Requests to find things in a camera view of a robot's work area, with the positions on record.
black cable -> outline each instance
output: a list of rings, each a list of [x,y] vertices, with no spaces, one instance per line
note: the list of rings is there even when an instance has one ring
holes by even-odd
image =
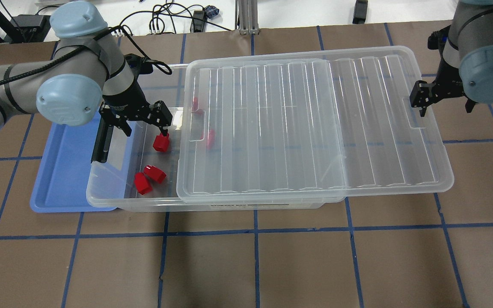
[[[105,37],[106,35],[112,33],[113,31],[115,30],[119,30],[121,29],[123,31],[123,33],[125,34],[125,36],[129,39],[129,41],[135,46],[136,49],[138,49],[138,51],[144,56],[146,57],[147,59],[149,59],[149,56],[142,50],[142,48],[133,40],[133,38],[129,35],[129,33],[127,33],[127,30],[125,30],[125,28],[123,26],[117,26],[117,27],[111,27],[111,28],[108,28],[104,31],[102,31],[101,33],[98,33],[97,35],[95,35],[92,39],[94,41],[98,41],[100,40],[102,37]],[[3,79],[3,80],[0,80],[0,86],[4,85],[4,84],[8,84],[8,83],[11,83],[13,81],[17,81],[17,80],[21,80],[21,79],[24,79],[26,77],[29,77],[29,76],[33,76],[35,74],[39,74],[39,73],[42,73],[42,72],[45,72],[53,67],[55,67],[56,65],[59,65],[61,64],[62,62],[80,54],[81,51],[84,51],[86,48],[86,46],[84,45],[81,45],[79,47],[77,47],[77,49],[74,49],[72,51],[70,51],[69,53],[61,56],[60,58],[56,59],[56,60],[53,60],[51,61],[50,63],[48,64],[45,64],[43,65],[42,67],[40,68],[36,68],[35,70],[31,70],[29,72],[25,72],[25,73],[22,73],[22,74],[18,74],[16,76],[12,76],[10,78],[6,78],[6,79]],[[159,61],[159,60],[149,60],[149,63],[151,63],[152,65],[154,65],[156,68],[158,68],[161,72],[167,74],[167,75],[170,75],[172,74],[172,70],[171,68],[166,64],[164,63],[163,61]]]
[[[129,29],[129,32],[131,33],[131,35],[133,35],[133,30],[131,30],[131,27],[127,26],[127,25],[123,25],[123,28],[127,27],[127,29]]]
[[[157,31],[156,32],[159,32],[159,33],[163,33],[165,31],[165,26],[164,26],[164,21],[163,19],[161,19],[159,17],[159,13],[164,9],[166,10],[167,12],[169,13],[172,13],[170,10],[169,10],[169,7],[171,5],[173,5],[174,3],[173,2],[166,2],[165,4],[163,5],[160,5],[160,4],[156,4],[155,6],[153,6],[153,8],[151,9],[152,10],[152,19],[151,21],[149,22],[149,25],[150,25],[150,29],[152,29],[155,25],[153,23],[153,20],[157,19],[157,23],[156,23],[156,26],[157,26]],[[157,6],[160,6],[161,8],[156,12],[155,11],[155,8]],[[159,20],[163,23],[163,29],[161,31],[159,31]],[[174,29],[174,33],[176,33],[176,25],[174,24],[174,19],[172,18],[172,16],[170,16],[170,22],[172,23],[172,29]]]
[[[155,8],[157,8],[157,6],[160,6],[161,9],[159,9],[157,12],[155,11]],[[183,8],[182,11],[180,12],[172,12],[170,10],[170,7],[171,6],[180,6],[181,8]],[[199,6],[200,8],[202,8],[204,10],[204,6],[200,5],[200,4],[193,4],[191,6],[183,6],[182,4],[179,4],[179,3],[175,3],[174,0],[172,0],[172,2],[168,2],[166,1],[165,4],[163,5],[160,5],[160,4],[156,4],[155,6],[153,6],[152,8],[152,16],[159,16],[159,14],[163,11],[163,10],[166,10],[170,16],[170,21],[172,22],[172,28],[174,29],[174,33],[177,33],[176,31],[176,26],[174,24],[174,19],[172,19],[173,16],[176,16],[176,15],[179,15],[179,14],[182,14],[183,12],[188,12],[188,14],[190,14],[190,18],[193,18],[193,14],[192,12],[190,11],[191,8],[193,7],[196,7],[196,6]],[[149,22],[149,28],[152,29],[154,27],[154,24],[153,24],[153,19]]]
[[[147,59],[147,61],[149,61],[149,63],[151,63],[153,66],[155,66],[156,68],[158,68],[161,72],[163,72],[163,74],[167,74],[167,75],[170,75],[172,74],[172,70],[170,69],[170,67],[163,61],[159,61],[159,60],[151,60],[149,58],[149,56],[142,50],[142,48],[133,40],[133,38],[129,35],[129,33],[127,33],[127,30],[123,29],[123,33],[125,33],[125,36],[127,37],[127,39],[129,39],[129,41],[134,45],[134,47],[136,49],[138,49],[138,51]]]
[[[160,15],[164,15],[164,16],[170,16],[169,14],[164,14],[164,13],[160,13]],[[206,20],[202,20],[200,18],[196,18],[196,17],[190,17],[190,16],[182,16],[182,15],[174,15],[174,17],[180,17],[180,18],[190,18],[190,19],[193,19],[193,20],[199,20],[205,24],[209,24],[209,25],[213,25],[213,26],[216,26],[218,28],[221,28],[221,29],[224,29],[224,30],[227,30],[227,31],[231,31],[231,29],[227,29],[226,27],[223,27],[221,25],[217,25],[217,24],[214,24],[214,23],[211,23],[209,21],[206,21]]]
[[[156,19],[157,19],[157,23],[156,23],[157,29],[155,29],[155,27],[151,26],[153,20],[156,20]],[[159,31],[159,21],[161,21],[161,23],[163,24],[163,28],[161,29],[161,31]],[[149,24],[149,29],[152,30],[153,32],[155,32],[155,34],[163,33],[165,31],[165,28],[166,28],[165,21],[163,19],[161,19],[161,17],[155,16],[154,18],[151,19],[151,22]]]
[[[1,3],[1,6],[3,7],[3,9],[9,14],[10,16],[10,19],[12,21],[14,21],[14,24],[16,25],[16,27],[19,29],[19,32],[20,32],[20,35],[22,35],[22,38],[24,39],[24,43],[27,42],[26,40],[26,37],[24,36],[24,32],[22,32],[22,28],[20,27],[20,25],[16,22],[16,20],[14,19],[14,17],[12,17],[12,15],[10,14],[9,10],[6,9],[5,7],[5,4],[3,4],[3,0],[0,0],[0,3]]]
[[[121,23],[119,23],[119,25],[122,25],[126,19],[130,18],[131,16],[133,15],[136,15],[136,14],[140,14],[140,13],[143,13],[143,12],[149,12],[151,13],[152,11],[145,11],[145,10],[142,10],[142,11],[137,11],[137,12],[132,12],[130,13],[129,15],[127,15],[127,17],[123,18],[123,20],[121,21]],[[164,13],[159,13],[160,15],[164,15],[164,16],[170,16],[169,14],[164,14]],[[217,24],[214,24],[214,23],[211,23],[209,21],[206,21],[206,20],[202,20],[200,18],[196,18],[196,17],[190,17],[190,16],[182,16],[182,15],[173,15],[174,17],[180,17],[180,18],[189,18],[189,19],[193,19],[193,20],[199,20],[203,23],[206,23],[206,24],[209,24],[209,25],[213,25],[213,26],[216,26],[218,28],[221,28],[221,29],[224,29],[224,30],[227,30],[227,31],[231,31],[231,29],[227,29],[226,27],[223,27],[221,25],[217,25]]]
[[[39,15],[39,12],[43,11],[44,9],[48,9],[48,8],[59,8],[60,6],[44,6],[42,8],[40,8],[39,10],[37,10],[37,12],[35,13],[35,15]]]

plastic box lid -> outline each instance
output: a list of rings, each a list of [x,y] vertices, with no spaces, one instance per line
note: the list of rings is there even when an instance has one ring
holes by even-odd
[[[448,189],[434,117],[410,107],[419,75],[405,47],[194,61],[178,196],[271,204]]]
[[[330,66],[323,59],[275,57],[188,66],[176,185],[184,201],[272,204],[344,197]]]

red block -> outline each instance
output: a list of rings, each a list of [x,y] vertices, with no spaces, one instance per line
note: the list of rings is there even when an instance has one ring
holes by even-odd
[[[137,191],[141,195],[145,195],[146,193],[153,191],[153,188],[151,187],[151,184],[147,180],[146,176],[141,172],[134,175],[134,185],[137,187]]]
[[[196,113],[197,111],[199,111],[199,100],[197,98],[193,98],[191,103],[191,112]]]
[[[164,173],[163,170],[151,165],[144,168],[144,174],[159,184],[166,178],[166,173]]]
[[[209,129],[209,135],[207,137],[207,149],[211,149],[214,145],[214,140],[216,138],[216,132],[213,129]]]
[[[170,145],[170,134],[166,133],[166,136],[163,136],[163,134],[159,134],[156,138],[155,141],[153,142],[153,148],[157,152],[166,152],[169,148]]]

light blue joint cap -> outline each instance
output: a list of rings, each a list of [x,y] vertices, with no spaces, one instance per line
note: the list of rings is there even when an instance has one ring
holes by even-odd
[[[50,26],[57,37],[65,39],[95,33],[106,29],[104,21],[96,6],[86,1],[74,1],[64,4],[50,17]]]
[[[83,75],[62,74],[49,78],[36,95],[37,110],[57,124],[78,126],[87,124],[98,111],[102,90]]]
[[[463,89],[478,103],[493,103],[493,45],[468,53],[460,64]]]
[[[476,6],[490,6],[493,4],[493,0],[460,0],[463,3],[474,4]]]

black device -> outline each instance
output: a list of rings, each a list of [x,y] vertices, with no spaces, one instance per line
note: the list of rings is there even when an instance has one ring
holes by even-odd
[[[366,21],[366,12],[368,11],[368,0],[356,0],[353,11],[353,23],[364,24]]]
[[[22,31],[26,41],[34,43],[44,41],[50,30],[50,16],[47,15],[18,15],[10,20],[11,24]]]
[[[450,26],[431,33],[427,39],[427,48],[438,50],[441,61],[435,81],[428,83],[424,80],[418,80],[410,92],[410,105],[412,108],[421,108],[419,110],[421,117],[425,117],[427,107],[430,105],[436,104],[443,99],[465,96],[459,70],[442,60],[449,32]],[[476,104],[477,102],[467,98],[465,111],[471,113]]]
[[[196,10],[193,12],[193,17],[201,19],[203,21],[192,19],[190,26],[190,33],[205,32],[205,28],[207,27],[207,23],[206,23],[207,13],[204,10]]]

